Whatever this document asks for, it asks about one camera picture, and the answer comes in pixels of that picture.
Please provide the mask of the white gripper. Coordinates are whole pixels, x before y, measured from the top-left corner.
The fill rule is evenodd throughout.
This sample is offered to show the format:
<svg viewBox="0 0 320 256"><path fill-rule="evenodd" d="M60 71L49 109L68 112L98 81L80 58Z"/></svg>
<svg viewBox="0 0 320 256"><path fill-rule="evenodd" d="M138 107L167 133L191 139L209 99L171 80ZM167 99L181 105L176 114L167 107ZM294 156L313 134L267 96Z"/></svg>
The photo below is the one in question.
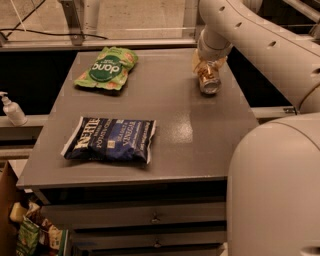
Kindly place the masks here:
<svg viewBox="0 0 320 256"><path fill-rule="evenodd" d="M192 71L197 74L207 61L215 61L216 69L219 70L227 62L232 47L227 39L205 26L198 39L198 50L195 49L192 55Z"/></svg>

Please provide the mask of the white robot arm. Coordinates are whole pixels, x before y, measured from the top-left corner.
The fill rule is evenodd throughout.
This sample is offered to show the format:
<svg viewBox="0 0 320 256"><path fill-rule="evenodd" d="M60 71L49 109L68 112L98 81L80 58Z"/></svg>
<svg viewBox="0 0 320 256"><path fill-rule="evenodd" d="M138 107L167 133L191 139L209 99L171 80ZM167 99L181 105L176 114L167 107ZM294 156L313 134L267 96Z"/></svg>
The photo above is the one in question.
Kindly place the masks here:
<svg viewBox="0 0 320 256"><path fill-rule="evenodd" d="M235 46L294 106L235 149L228 171L229 256L320 256L318 44L258 16L261 0L200 0L205 59Z"/></svg>

